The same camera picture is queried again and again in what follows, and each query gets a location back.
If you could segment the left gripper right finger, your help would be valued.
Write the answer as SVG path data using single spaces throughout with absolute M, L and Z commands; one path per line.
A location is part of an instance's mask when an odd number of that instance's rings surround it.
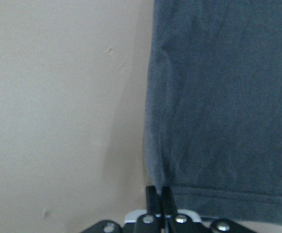
M 161 201 L 164 216 L 175 216 L 178 213 L 172 190 L 169 186 L 163 186 L 161 193 Z

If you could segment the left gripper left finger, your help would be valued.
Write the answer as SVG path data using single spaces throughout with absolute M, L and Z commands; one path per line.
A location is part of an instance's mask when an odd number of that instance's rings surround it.
M 153 216 L 161 216 L 161 201 L 155 186 L 146 187 L 147 213 Z

